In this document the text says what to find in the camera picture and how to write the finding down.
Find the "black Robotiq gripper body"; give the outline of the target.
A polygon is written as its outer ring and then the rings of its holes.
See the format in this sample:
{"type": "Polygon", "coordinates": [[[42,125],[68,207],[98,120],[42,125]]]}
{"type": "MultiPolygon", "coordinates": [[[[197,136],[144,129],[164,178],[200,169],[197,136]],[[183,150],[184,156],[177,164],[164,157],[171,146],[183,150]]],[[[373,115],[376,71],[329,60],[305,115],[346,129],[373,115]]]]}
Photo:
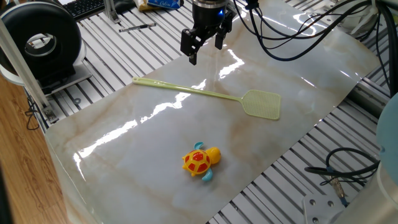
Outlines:
{"type": "Polygon", "coordinates": [[[192,3],[193,28],[203,27],[206,38],[217,33],[226,13],[231,12],[227,9],[227,0],[193,0],[192,3]]]}

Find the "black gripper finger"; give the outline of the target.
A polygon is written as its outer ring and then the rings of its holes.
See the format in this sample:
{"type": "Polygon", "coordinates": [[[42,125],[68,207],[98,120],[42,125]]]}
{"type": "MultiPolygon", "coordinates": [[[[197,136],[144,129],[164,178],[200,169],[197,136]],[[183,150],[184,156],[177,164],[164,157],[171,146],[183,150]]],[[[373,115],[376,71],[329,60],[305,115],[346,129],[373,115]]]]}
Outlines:
{"type": "Polygon", "coordinates": [[[219,50],[221,50],[223,47],[223,41],[227,33],[231,32],[232,30],[233,17],[234,15],[232,12],[227,12],[224,21],[217,29],[215,47],[219,50]]]}
{"type": "Polygon", "coordinates": [[[204,44],[205,29],[197,27],[192,29],[184,29],[182,31],[180,50],[187,57],[192,65],[197,64],[197,52],[204,44]]]}

